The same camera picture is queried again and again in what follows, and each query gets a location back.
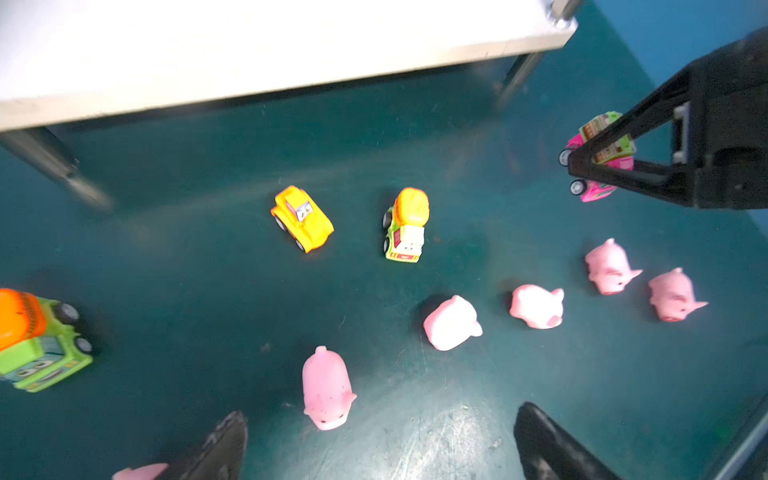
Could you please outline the orange yellow toy car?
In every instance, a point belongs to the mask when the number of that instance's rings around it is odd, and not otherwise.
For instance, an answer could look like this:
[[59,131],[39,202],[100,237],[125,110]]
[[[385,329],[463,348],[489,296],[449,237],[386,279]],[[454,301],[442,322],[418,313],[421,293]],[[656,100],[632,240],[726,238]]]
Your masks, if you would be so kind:
[[334,232],[330,219],[314,200],[306,191],[293,185],[275,196],[275,206],[270,213],[304,253],[322,247]]

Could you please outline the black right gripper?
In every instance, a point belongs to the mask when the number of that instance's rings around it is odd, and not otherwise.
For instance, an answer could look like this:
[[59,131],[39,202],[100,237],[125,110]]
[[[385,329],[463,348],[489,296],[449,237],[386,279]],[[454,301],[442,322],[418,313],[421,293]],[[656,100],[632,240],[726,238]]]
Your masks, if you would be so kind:
[[[592,158],[625,135],[672,124],[671,163]],[[767,29],[691,62],[567,159],[582,202],[619,189],[685,207],[767,207]]]

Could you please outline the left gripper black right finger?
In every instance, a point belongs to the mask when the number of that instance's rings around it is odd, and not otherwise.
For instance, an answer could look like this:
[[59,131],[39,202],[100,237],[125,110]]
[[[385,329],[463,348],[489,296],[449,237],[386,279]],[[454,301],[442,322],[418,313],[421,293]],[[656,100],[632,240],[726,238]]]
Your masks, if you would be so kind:
[[518,410],[514,438],[528,480],[618,480],[616,473],[531,402]]

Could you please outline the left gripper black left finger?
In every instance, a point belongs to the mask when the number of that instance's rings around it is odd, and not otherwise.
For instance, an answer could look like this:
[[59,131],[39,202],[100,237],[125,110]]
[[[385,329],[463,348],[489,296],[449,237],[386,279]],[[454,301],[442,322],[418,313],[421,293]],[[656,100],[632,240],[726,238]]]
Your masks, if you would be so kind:
[[172,463],[158,479],[237,480],[248,446],[248,423],[240,411],[230,412],[184,461]]

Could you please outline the pink green toy truck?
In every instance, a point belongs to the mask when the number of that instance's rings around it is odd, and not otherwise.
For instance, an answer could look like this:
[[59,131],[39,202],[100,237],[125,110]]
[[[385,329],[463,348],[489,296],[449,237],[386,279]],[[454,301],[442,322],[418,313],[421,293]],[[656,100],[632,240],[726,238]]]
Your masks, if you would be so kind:
[[[608,111],[594,117],[588,123],[584,124],[579,133],[574,136],[558,156],[558,162],[561,166],[569,165],[570,155],[588,140],[591,140],[598,133],[605,130],[609,125],[620,118],[622,114],[616,111]],[[611,168],[622,170],[632,170],[634,168],[634,154],[637,152],[636,145],[629,135],[621,137],[612,143],[609,147],[603,149],[592,158],[592,162],[597,165],[607,165]],[[578,196],[583,203],[589,203],[603,199],[611,195],[616,186],[606,183],[600,183],[593,180],[577,179],[571,182],[570,192]]]

